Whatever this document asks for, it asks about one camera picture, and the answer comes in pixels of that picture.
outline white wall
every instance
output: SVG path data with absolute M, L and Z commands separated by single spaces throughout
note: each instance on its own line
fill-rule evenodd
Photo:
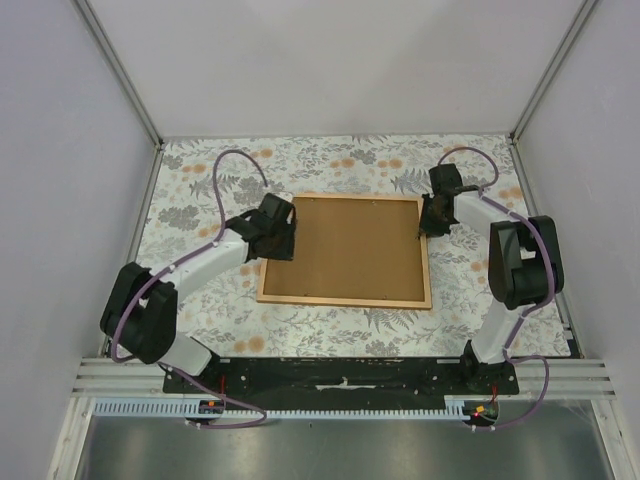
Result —
M 522 139 L 587 351 L 640 444 L 640 3 L 600 2 Z
M 44 478 L 152 146 L 68 0 L 0 8 L 0 477 Z
M 163 136 L 506 132 L 581 0 L 92 0 Z

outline floral tablecloth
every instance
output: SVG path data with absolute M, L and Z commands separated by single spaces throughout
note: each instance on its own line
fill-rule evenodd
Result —
M 506 139 L 498 135 L 410 135 L 180 140 L 166 146 L 138 261 L 169 262 L 212 237 L 219 215 L 211 182 L 215 157 L 225 149 L 250 153 L 270 181 L 264 188 L 249 161 L 229 156 L 219 184 L 229 215 L 258 205 L 266 192 L 349 192 L 420 195 L 428 169 L 460 145 L 480 148 L 500 168 L 489 196 L 526 213 Z M 448 157 L 465 183 L 492 177 L 470 152 Z M 459 355 L 482 324 L 491 302 L 488 246 L 458 225 L 429 241 L 433 309 L 310 307 L 258 304 L 259 265 L 243 265 L 194 293 L 178 313 L 178 329 L 225 356 L 445 356 Z M 569 355 L 554 304 L 533 315 L 513 353 Z

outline wire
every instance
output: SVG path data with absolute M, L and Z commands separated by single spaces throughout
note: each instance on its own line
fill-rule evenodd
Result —
M 242 150 L 238 150 L 238 149 L 225 150 L 220 155 L 218 155 L 218 157 L 216 158 L 215 162 L 213 163 L 213 177 L 212 177 L 213 193 L 214 193 L 214 196 L 216 198 L 216 202 L 218 203 L 218 209 L 220 211 L 220 230 L 218 231 L 218 234 L 216 235 L 216 237 L 210 243 L 207 243 L 207 244 L 205 244 L 205 245 L 203 245 L 203 246 L 201 246 L 199 248 L 196 248 L 192 252 L 189 252 L 186 255 L 180 257 L 179 259 L 174 261 L 172 264 L 167 265 L 166 267 L 164 267 L 162 270 L 160 270 L 158 273 L 156 273 L 153 277 L 151 277 L 149 280 L 147 280 L 147 282 L 140 288 L 140 290 L 138 290 L 135 293 L 135 295 L 133 296 L 133 298 L 131 299 L 131 301 L 129 302 L 127 307 L 125 308 L 124 312 L 122 313 L 122 316 L 120 317 L 120 320 L 118 321 L 118 324 L 116 325 L 116 330 L 113 333 L 113 337 L 112 337 L 112 341 L 111 341 L 110 353 L 111 353 L 111 359 L 114 362 L 116 362 L 116 363 L 124 363 L 124 362 L 132 360 L 134 358 L 133 355 L 128 355 L 126 357 L 118 356 L 118 345 L 120 343 L 120 336 L 122 335 L 122 331 L 124 330 L 124 326 L 126 325 L 127 320 L 129 320 L 129 317 L 131 316 L 131 312 L 133 312 L 133 310 L 138 305 L 138 302 L 140 302 L 140 299 L 144 296 L 144 294 L 147 293 L 147 291 L 158 280 L 160 280 L 160 278 L 165 276 L 167 273 L 172 272 L 173 270 L 178 268 L 180 265 L 184 264 L 185 262 L 188 262 L 192 258 L 197 257 L 201 253 L 204 253 L 204 252 L 210 250 L 211 248 L 215 248 L 215 247 L 218 246 L 218 241 L 222 238 L 222 236 L 224 235 L 225 229 L 226 229 L 226 227 L 225 227 L 226 214 L 225 214 L 225 211 L 224 211 L 224 205 L 222 204 L 222 196 L 220 194 L 220 188 L 218 187 L 218 165 L 220 164 L 220 161 L 225 156 L 227 156 L 227 155 L 229 155 L 231 153 L 242 155 L 243 157 L 245 157 L 248 160 L 250 160 L 251 163 L 253 163 L 253 165 L 258 170 L 258 173 L 260 173 L 260 176 L 262 177 L 262 180 L 264 181 L 265 187 L 269 186 L 269 183 L 267 182 L 267 178 L 265 177 L 264 172 L 262 171 L 262 168 L 260 168 L 260 165 L 258 165 L 258 162 L 256 162 L 251 157 L 251 155 L 243 152 Z M 167 366 L 167 365 L 161 365 L 161 368 L 163 366 L 165 368 L 169 368 L 169 366 Z M 223 429 L 223 428 L 224 429 L 246 428 L 246 427 L 251 427 L 251 426 L 254 426 L 254 425 L 258 425 L 259 423 L 262 423 L 262 422 L 264 422 L 266 420 L 267 414 L 260 407 L 256 407 L 254 405 L 250 405 L 248 403 L 244 403 L 244 402 L 241 402 L 239 400 L 235 400 L 235 399 L 233 399 L 231 397 L 227 397 L 226 395 L 223 395 L 223 394 L 215 393 L 212 390 L 210 390 L 207 387 L 205 387 L 204 385 L 202 385 L 195 378 L 191 377 L 188 373 L 183 372 L 182 370 L 179 370 L 177 368 L 173 368 L 173 371 L 175 373 L 177 373 L 178 375 L 180 375 L 185 380 L 187 380 L 188 382 L 190 382 L 191 384 L 193 384 L 194 386 L 196 386 L 197 388 L 199 388 L 200 390 L 202 390 L 203 392 L 220 398 L 223 401 L 225 408 L 226 408 L 226 403 L 229 402 L 229 403 L 231 403 L 233 405 L 237 405 L 237 406 L 240 406 L 240 407 L 243 407 L 243 408 L 247 408 L 249 410 L 253 410 L 253 411 L 258 412 L 258 413 L 260 413 L 262 415 L 261 418 L 259 418 L 257 420 L 252 420 L 250 422 L 228 424 L 228 425 L 202 425 L 201 428 L 209 428 L 209 429 L 212 429 L 213 427 L 215 427 L 217 429 Z
M 531 232 L 531 235 L 533 236 L 533 238 L 536 241 L 536 244 L 538 245 L 538 249 L 540 250 L 540 254 L 542 256 L 542 262 L 544 263 L 544 269 L 547 275 L 547 287 L 548 287 L 548 291 L 547 291 L 547 296 L 545 297 L 545 299 L 536 305 L 532 305 L 531 307 L 525 309 L 522 314 L 518 317 L 518 321 L 516 322 L 516 324 L 514 325 L 513 329 L 511 330 L 511 333 L 509 334 L 509 337 L 507 338 L 507 341 L 504 344 L 504 347 L 502 349 L 502 353 L 504 355 L 504 358 L 507 362 L 509 362 L 512 365 L 518 365 L 520 363 L 523 362 L 527 362 L 529 360 L 540 360 L 543 365 L 544 365 L 544 384 L 542 386 L 542 390 L 540 392 L 540 395 L 538 397 L 538 399 L 536 400 L 536 402 L 534 403 L 533 407 L 531 407 L 531 409 L 525 413 L 524 415 L 522 415 L 519 418 L 516 418 L 514 420 L 510 420 L 506 423 L 500 424 L 500 425 L 495 425 L 495 426 L 490 426 L 490 427 L 475 427 L 474 431 L 481 431 L 481 432 L 494 432 L 497 430 L 504 430 L 506 428 L 509 427 L 513 427 L 515 425 L 519 425 L 522 422 L 524 422 L 525 420 L 527 420 L 528 418 L 530 418 L 532 415 L 534 415 L 542 406 L 542 401 L 544 400 L 544 397 L 547 394 L 547 390 L 549 389 L 549 379 L 551 376 L 551 372 L 549 369 L 549 362 L 547 361 L 547 359 L 545 357 L 543 357 L 542 355 L 528 355 L 526 357 L 522 357 L 522 358 L 518 358 L 518 359 L 514 359 L 511 358 L 509 356 L 509 352 L 508 349 L 511 347 L 513 341 L 515 340 L 516 336 L 518 335 L 518 332 L 520 331 L 520 328 L 522 327 L 522 325 L 524 324 L 526 318 L 531 315 L 533 312 L 540 310 L 541 308 L 547 306 L 549 303 L 551 303 L 555 297 L 555 277 L 553 275 L 553 269 L 551 267 L 551 258 L 549 257 L 549 252 L 547 251 L 547 247 L 544 244 L 544 241 L 542 240 L 542 237 L 540 236 L 540 233 L 538 232 L 538 230 L 536 230 L 536 228 L 533 226 L 533 224 L 525 217 L 523 217 L 522 215 L 509 210 L 507 207 L 501 205 L 500 203 L 496 202 L 495 200 L 492 200 L 491 198 L 488 198 L 484 195 L 484 190 L 492 185 L 495 185 L 496 182 L 498 181 L 498 177 L 500 175 L 499 171 L 498 171 L 498 166 L 496 165 L 496 162 L 486 153 L 484 153 L 482 150 L 479 150 L 477 148 L 473 148 L 473 147 L 457 147 L 454 148 L 452 150 L 449 150 L 447 153 L 445 153 L 440 160 L 438 161 L 438 165 L 442 164 L 442 162 L 444 161 L 445 158 L 447 158 L 449 155 L 451 155 L 452 153 L 456 152 L 456 151 L 461 151 L 461 150 L 470 150 L 472 152 L 478 153 L 480 155 L 482 155 L 493 167 L 493 171 L 494 171 L 494 179 L 485 184 L 485 185 L 481 185 L 480 186 L 480 190 L 478 192 L 479 196 L 480 196 L 480 200 L 484 201 L 485 203 L 491 205 L 493 208 L 496 208 L 497 210 L 501 211 L 502 213 L 515 218 L 516 220 L 518 220 L 519 222 L 521 222 L 525 227 L 527 227 L 527 229 Z

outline purple cable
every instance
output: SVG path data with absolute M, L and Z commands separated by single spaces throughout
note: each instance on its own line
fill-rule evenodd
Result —
M 538 245 L 538 248 L 540 249 L 540 254 L 542 255 L 542 261 L 544 263 L 544 269 L 545 272 L 547 274 L 547 285 L 548 285 L 548 291 L 547 291 L 547 296 L 545 297 L 545 299 L 542 301 L 542 303 L 539 303 L 537 305 L 533 305 L 529 308 L 527 308 L 525 311 L 522 312 L 522 314 L 518 317 L 518 321 L 517 323 L 514 325 L 513 329 L 511 330 L 511 333 L 509 334 L 509 337 L 507 338 L 507 341 L 504 344 L 504 348 L 502 349 L 502 352 L 504 354 L 504 358 L 507 362 L 511 363 L 512 365 L 517 365 L 523 362 L 527 362 L 529 360 L 540 360 L 543 365 L 544 365 L 544 384 L 542 385 L 542 390 L 540 391 L 540 396 L 538 397 L 538 400 L 536 400 L 536 402 L 534 403 L 533 407 L 531 407 L 531 409 L 525 413 L 524 415 L 522 415 L 519 418 L 516 418 L 514 420 L 510 420 L 508 422 L 502 423 L 500 425 L 494 425 L 494 426 L 490 426 L 490 427 L 475 427 L 475 430 L 477 431 L 481 431 L 481 432 L 494 432 L 497 430 L 504 430 L 506 428 L 509 427 L 513 427 L 515 425 L 519 425 L 522 422 L 524 422 L 525 420 L 527 420 L 528 418 L 530 418 L 531 416 L 533 416 L 538 409 L 542 406 L 542 401 L 544 400 L 544 397 L 547 394 L 547 390 L 549 389 L 549 377 L 550 377 L 550 371 L 549 371 L 549 362 L 547 361 L 547 359 L 545 357 L 543 357 L 542 355 L 528 355 L 526 357 L 522 357 L 522 358 L 518 358 L 518 359 L 513 359 L 509 356 L 508 353 L 508 349 L 509 347 L 511 347 L 511 344 L 513 343 L 513 341 L 515 340 L 516 336 L 518 335 L 518 332 L 520 331 L 520 328 L 522 327 L 522 325 L 524 324 L 527 316 L 529 316 L 531 313 L 535 312 L 536 310 L 540 310 L 541 308 L 545 307 L 546 305 L 548 305 L 549 303 L 551 303 L 551 301 L 553 300 L 553 298 L 555 297 L 555 278 L 553 276 L 553 270 L 551 268 L 551 259 L 549 257 L 549 252 L 547 251 L 547 247 L 544 244 L 544 241 L 542 240 L 542 237 L 540 236 L 540 233 L 536 230 L 536 228 L 533 226 L 533 224 L 525 217 L 523 217 L 522 215 L 509 210 L 507 207 L 501 205 L 500 203 L 496 202 L 495 200 L 492 200 L 491 198 L 485 197 L 484 196 L 484 189 L 491 187 L 493 185 L 496 184 L 496 182 L 498 181 L 498 176 L 499 176 L 499 171 L 498 171 L 498 166 L 496 165 L 496 162 L 493 161 L 493 159 L 487 155 L 486 153 L 484 153 L 482 150 L 479 150 L 477 148 L 473 148 L 473 147 L 457 147 L 454 148 L 453 150 L 449 150 L 447 153 L 445 153 L 442 158 L 440 158 L 440 160 L 438 161 L 438 165 L 440 165 L 445 158 L 447 158 L 449 155 L 451 155 L 453 152 L 456 151 L 460 151 L 460 150 L 470 150 L 472 152 L 476 152 L 480 155 L 482 155 L 485 159 L 487 159 L 487 161 L 491 164 L 491 166 L 493 167 L 493 171 L 495 173 L 494 179 L 485 184 L 485 185 L 481 185 L 480 186 L 480 190 L 479 190 L 479 195 L 480 195 L 480 200 L 486 202 L 487 204 L 491 205 L 493 208 L 496 208 L 497 210 L 505 213 L 508 216 L 511 216 L 513 218 L 515 218 L 516 220 L 522 222 L 522 224 L 527 227 L 527 229 L 531 232 L 531 235 L 533 236 L 533 238 L 536 241 L 536 244 Z
M 216 158 L 215 162 L 213 163 L 213 178 L 212 178 L 213 193 L 214 193 L 214 196 L 216 197 L 216 201 L 218 203 L 218 209 L 220 210 L 220 230 L 218 231 L 218 234 L 216 235 L 216 237 L 210 243 L 207 243 L 206 245 L 202 245 L 201 247 L 196 248 L 194 251 L 187 253 L 186 255 L 180 257 L 178 260 L 176 260 L 172 264 L 167 265 L 166 267 L 164 267 L 162 270 L 160 270 L 158 273 L 156 273 L 153 277 L 151 277 L 142 286 L 142 288 L 140 288 L 140 290 L 138 290 L 136 292 L 136 294 L 133 296 L 133 298 L 131 299 L 131 301 L 127 305 L 127 308 L 125 308 L 124 312 L 122 313 L 122 316 L 120 317 L 120 320 L 118 321 L 118 325 L 116 326 L 116 330 L 113 333 L 113 339 L 111 340 L 110 353 L 111 353 L 111 359 L 114 362 L 116 362 L 116 363 L 124 363 L 124 362 L 127 362 L 127 361 L 129 361 L 129 360 L 134 358 L 133 355 L 129 355 L 127 357 L 119 357 L 118 356 L 118 344 L 120 343 L 120 336 L 122 335 L 122 330 L 124 329 L 124 326 L 127 323 L 127 320 L 129 319 L 129 316 L 131 315 L 131 312 L 133 312 L 133 309 L 136 307 L 136 305 L 138 305 L 138 302 L 144 296 L 144 294 L 149 290 L 149 288 L 151 288 L 151 286 L 154 283 L 156 283 L 160 278 L 162 278 L 164 275 L 166 275 L 167 273 L 175 270 L 180 265 L 184 264 L 185 262 L 188 262 L 189 260 L 191 260 L 194 257 L 197 257 L 201 253 L 206 252 L 207 250 L 210 250 L 211 248 L 215 248 L 218 245 L 218 241 L 224 235 L 224 232 L 225 232 L 225 229 L 226 229 L 225 228 L 226 215 L 225 215 L 225 212 L 224 212 L 224 206 L 222 205 L 222 198 L 221 198 L 221 195 L 220 195 L 220 189 L 218 188 L 218 164 L 220 163 L 220 161 L 225 156 L 229 155 L 230 153 L 236 153 L 236 154 L 242 155 L 243 157 L 249 159 L 251 161 L 251 163 L 253 163 L 253 165 L 255 165 L 255 167 L 258 169 L 258 172 L 260 173 L 260 175 L 262 176 L 262 180 L 264 181 L 265 187 L 269 185 L 268 182 L 267 182 L 267 178 L 265 177 L 264 172 L 262 171 L 262 168 L 260 168 L 260 165 L 258 165 L 258 163 L 250 155 L 248 155 L 247 153 L 243 152 L 242 150 L 238 150 L 238 149 L 225 150 L 220 155 L 218 155 L 218 158 Z M 198 387 L 201 390 L 205 391 L 206 393 L 209 393 L 211 395 L 220 397 L 223 400 L 223 402 L 225 402 L 225 405 L 226 405 L 226 402 L 229 402 L 229 403 L 232 403 L 234 405 L 238 405 L 238 406 L 241 406 L 241 407 L 244 407 L 244 408 L 248 408 L 250 410 L 254 410 L 254 411 L 258 412 L 258 413 L 263 414 L 262 418 L 260 418 L 258 420 L 255 420 L 255 421 L 246 422 L 246 423 L 240 423 L 240 424 L 232 424 L 232 425 L 220 425 L 219 428 L 243 428 L 243 427 L 247 427 L 247 426 L 257 425 L 258 423 L 261 423 L 266 419 L 267 414 L 261 408 L 253 406 L 253 405 L 249 405 L 248 403 L 240 402 L 238 400 L 234 400 L 232 398 L 227 397 L 226 395 L 213 393 L 211 390 L 209 390 L 208 388 L 204 387 L 202 384 L 197 382 L 194 378 L 189 376 L 189 374 L 187 374 L 186 372 L 183 372 L 182 370 L 178 370 L 178 369 L 173 369 L 173 370 L 176 373 L 178 373 L 180 376 L 185 378 L 187 381 L 189 381 L 192 384 L 194 384 L 196 387 Z

